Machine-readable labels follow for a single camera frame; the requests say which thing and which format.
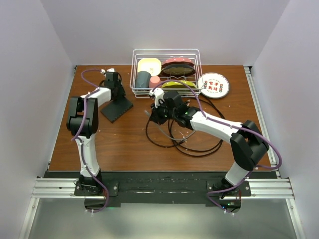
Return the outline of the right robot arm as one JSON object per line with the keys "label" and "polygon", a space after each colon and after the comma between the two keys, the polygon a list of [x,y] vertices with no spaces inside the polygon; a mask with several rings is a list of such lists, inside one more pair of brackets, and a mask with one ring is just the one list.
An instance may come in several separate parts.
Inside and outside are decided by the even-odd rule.
{"label": "right robot arm", "polygon": [[173,120],[180,127],[207,133],[230,145],[234,163],[221,182],[212,187],[211,194],[232,196],[238,192],[240,184],[269,150],[269,141],[253,121],[241,123],[215,117],[202,106],[190,106],[177,91],[164,92],[156,88],[150,90],[149,96],[154,100],[150,121],[161,125]]}

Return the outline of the black network switch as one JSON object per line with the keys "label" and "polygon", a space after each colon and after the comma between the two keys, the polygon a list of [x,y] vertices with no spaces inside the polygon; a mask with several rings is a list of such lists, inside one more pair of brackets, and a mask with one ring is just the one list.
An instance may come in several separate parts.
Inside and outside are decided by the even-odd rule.
{"label": "black network switch", "polygon": [[111,123],[114,123],[119,117],[133,107],[133,103],[126,97],[114,100],[100,110]]}

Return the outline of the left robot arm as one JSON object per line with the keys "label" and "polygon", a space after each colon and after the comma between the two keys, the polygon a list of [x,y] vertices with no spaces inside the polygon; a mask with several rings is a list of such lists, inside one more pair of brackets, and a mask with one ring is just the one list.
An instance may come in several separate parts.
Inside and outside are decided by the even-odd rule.
{"label": "left robot arm", "polygon": [[77,144],[81,163],[76,187],[78,190],[86,190],[91,195],[106,192],[95,149],[99,113],[114,123],[133,106],[126,98],[120,73],[113,68],[96,71],[101,73],[104,79],[98,85],[90,83],[95,87],[93,91],[70,98],[66,122],[66,127],[72,135],[71,140]]}

